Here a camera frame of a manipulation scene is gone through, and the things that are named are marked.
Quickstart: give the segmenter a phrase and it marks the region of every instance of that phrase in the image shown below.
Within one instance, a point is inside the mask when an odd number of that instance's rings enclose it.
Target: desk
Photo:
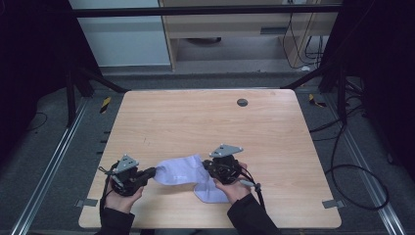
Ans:
[[[199,6],[249,6],[282,5],[283,0],[159,0],[161,7]],[[338,4],[343,0],[305,0],[306,4]],[[295,13],[290,14],[233,14],[203,16],[164,16],[167,49],[172,68],[175,69],[179,39],[204,37],[280,36],[285,37],[284,49],[287,60],[293,67],[302,65],[300,56],[309,36],[330,35],[337,13]],[[291,21],[292,28],[286,33]],[[275,28],[272,34],[262,33],[263,28]]]
[[[237,105],[239,99],[248,105]],[[280,228],[336,228],[336,208],[292,90],[156,90],[124,96],[100,166],[109,169],[124,153],[139,168],[162,160],[208,153],[221,143],[241,146],[235,155],[262,185],[267,212]],[[89,199],[100,199],[106,175],[97,170]],[[194,184],[163,186],[149,180],[134,205],[138,228],[230,228],[229,204],[205,204]],[[100,227],[98,207],[84,207],[82,227]]]

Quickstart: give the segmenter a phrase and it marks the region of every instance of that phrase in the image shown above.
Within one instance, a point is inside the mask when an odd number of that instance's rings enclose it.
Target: table top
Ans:
[[[248,104],[241,107],[239,99]],[[109,169],[124,154],[139,169],[200,154],[220,144],[262,185],[267,212],[280,228],[336,228],[342,223],[296,94],[280,89],[146,90],[123,98],[99,166]],[[97,170],[88,199],[100,199],[106,175]],[[195,184],[164,186],[153,179],[132,213],[137,228],[231,228],[230,204],[206,204]],[[82,227],[100,227],[99,207],[84,207]]]

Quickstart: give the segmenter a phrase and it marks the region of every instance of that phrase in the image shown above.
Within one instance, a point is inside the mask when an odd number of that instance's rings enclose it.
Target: metal bracket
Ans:
[[[84,206],[87,207],[95,207],[98,204],[98,200],[95,199],[85,199],[85,200],[80,200],[78,199],[75,203],[75,206],[77,208],[83,208]]]
[[[208,154],[212,158],[223,158],[244,151],[242,147],[221,144],[215,151]]]
[[[323,202],[323,206],[325,209],[329,209],[329,208],[344,208],[346,206],[345,202],[343,202],[342,200],[336,201],[336,200],[329,200],[329,201],[324,201]]]
[[[128,155],[124,154],[121,160],[119,161],[118,165],[116,166],[116,173],[121,173],[128,169],[131,169],[138,165],[138,162],[131,159]]]

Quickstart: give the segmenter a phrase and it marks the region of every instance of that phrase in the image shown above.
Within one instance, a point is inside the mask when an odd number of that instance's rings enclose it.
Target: cable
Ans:
[[[292,24],[292,22],[293,22],[293,13],[290,13],[290,20],[288,22],[287,30],[286,30],[286,32],[284,34],[284,37],[283,37],[283,51],[284,51],[284,54],[286,55],[286,58],[288,59],[288,54],[287,54],[287,51],[285,50],[285,38],[286,38],[286,35],[287,35],[287,33],[289,31],[289,28],[290,28],[291,29],[291,35],[293,36],[294,44],[295,44],[296,50],[297,50],[297,56],[299,57],[300,61],[302,61],[303,65],[301,67],[293,67],[290,64],[290,62],[288,62],[288,64],[291,67],[291,69],[300,69],[303,66],[312,65],[312,63],[307,63],[307,62],[303,61],[302,58],[301,58],[301,56],[300,56],[299,46],[297,45],[297,42],[296,42],[295,37],[294,37],[294,31],[293,31],[293,24]]]
[[[42,123],[40,123],[39,125],[37,125],[37,126],[35,126],[35,127],[33,127],[33,128],[30,128],[30,129],[27,129],[26,131],[32,131],[32,130],[35,130],[35,129],[38,129],[38,128],[40,128],[42,125],[44,125],[45,123],[46,123],[46,121],[48,120],[48,116],[45,114],[45,113],[41,113],[41,112],[38,112],[38,113],[36,113],[37,115],[43,115],[43,116],[45,116],[45,119],[43,120],[43,122]]]
[[[108,192],[107,194],[106,194],[106,198],[108,197],[108,195],[110,195],[112,192],[113,192],[114,190],[112,189],[112,190],[110,190],[110,192]]]
[[[361,101],[362,96],[361,95],[349,96],[349,97],[347,97],[346,102],[348,102],[351,99],[359,99]]]
[[[382,208],[384,208],[389,203],[389,201],[390,201],[390,194],[389,194],[388,188],[385,186],[385,184],[381,181],[381,179],[378,176],[376,176],[374,173],[372,173],[368,169],[365,169],[365,168],[363,168],[361,166],[354,165],[354,164],[339,164],[339,165],[334,166],[334,160],[335,160],[336,150],[337,150],[337,147],[338,147],[338,144],[339,144],[340,137],[342,136],[342,133],[345,131],[345,129],[346,129],[346,125],[343,124],[342,127],[341,127],[341,131],[339,132],[339,134],[338,134],[338,136],[336,138],[335,146],[333,148],[333,152],[332,152],[332,156],[331,156],[331,162],[330,162],[330,168],[325,171],[325,174],[328,174],[329,172],[331,172],[333,184],[335,185],[336,189],[350,203],[354,204],[355,206],[357,206],[359,208],[366,209],[366,210],[369,210],[369,211],[377,211],[379,209],[382,209]],[[385,201],[380,206],[377,206],[377,207],[368,207],[368,206],[364,206],[362,204],[359,204],[356,201],[352,200],[350,197],[348,197],[342,191],[342,189],[339,187],[339,185],[338,185],[338,183],[336,181],[335,173],[334,173],[335,172],[335,169],[342,168],[342,167],[358,168],[358,169],[361,169],[361,170],[369,173],[374,178],[376,178],[376,180],[378,180],[378,182],[380,183],[380,185],[382,186],[382,188],[383,188],[383,190],[384,190],[384,192],[386,194]]]
[[[336,139],[336,138],[337,138],[337,135],[336,135],[336,136],[334,136],[334,137],[330,137],[330,138],[324,138],[324,139],[313,139],[312,141],[317,142],[317,141],[332,140],[332,139]]]
[[[307,44],[305,45],[304,54],[305,56],[310,59],[314,60],[314,66],[317,69],[320,66],[321,59],[323,57],[323,36],[319,36],[319,43],[318,43],[318,49],[317,52],[308,52],[307,49],[309,48],[310,42],[311,42],[312,36],[308,37]]]
[[[246,175],[245,173],[241,172],[242,176],[246,177],[253,185],[254,185],[254,189],[256,191],[256,193],[258,194],[258,199],[259,199],[259,204],[262,206],[262,208],[266,211],[265,209],[265,203],[263,201],[263,197],[262,197],[262,192],[260,189],[260,183],[255,183],[253,176],[250,174],[250,172],[241,167],[242,169],[244,169],[248,175]]]
[[[357,110],[359,110],[359,109],[361,109],[361,108],[363,108],[363,105],[359,105],[359,106],[357,106],[357,107],[355,107],[355,108],[353,108],[353,109],[351,109],[348,113],[347,113],[347,117],[351,117],[351,114],[353,114],[354,112],[356,112]],[[341,121],[341,119],[340,118],[337,118],[337,119],[335,119],[335,120],[333,120],[333,121],[330,121],[329,123],[326,123],[326,124],[323,124],[323,125],[321,125],[321,126],[319,126],[319,127],[317,127],[317,128],[314,128],[314,129],[311,129],[311,130],[309,130],[309,132],[310,133],[313,133],[313,132],[317,132],[317,131],[321,131],[321,130],[323,130],[323,129],[326,129],[326,128],[328,128],[328,127],[330,127],[330,126],[332,126],[332,125],[334,125],[334,124],[336,124],[337,122],[339,122],[339,121]]]
[[[113,192],[113,190],[111,190],[110,192],[107,193],[107,189],[108,189],[108,184],[110,183],[110,177],[111,175],[113,175],[113,170],[116,168],[116,166],[118,165],[118,163],[113,164],[110,168],[110,170],[105,170],[103,167],[99,167],[98,169],[101,170],[102,172],[104,172],[107,175],[107,178],[105,180],[105,186],[104,186],[104,191],[103,191],[103,197],[100,200],[100,217],[104,216],[104,206],[105,206],[105,202],[107,201],[107,196]]]

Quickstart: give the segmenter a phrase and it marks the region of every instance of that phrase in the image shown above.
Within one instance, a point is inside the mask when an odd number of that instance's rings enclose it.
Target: black curtain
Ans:
[[[345,1],[359,8],[339,13],[323,63],[363,18],[341,54],[346,74],[363,80],[369,118],[395,162],[415,179],[415,2],[372,2]],[[325,79],[336,77],[327,73]]]
[[[0,4],[3,163],[33,119],[39,98],[65,87],[68,70],[101,72],[77,19],[44,14],[47,9],[71,10],[68,0],[0,1],[4,2]],[[88,82],[87,77],[76,79]]]

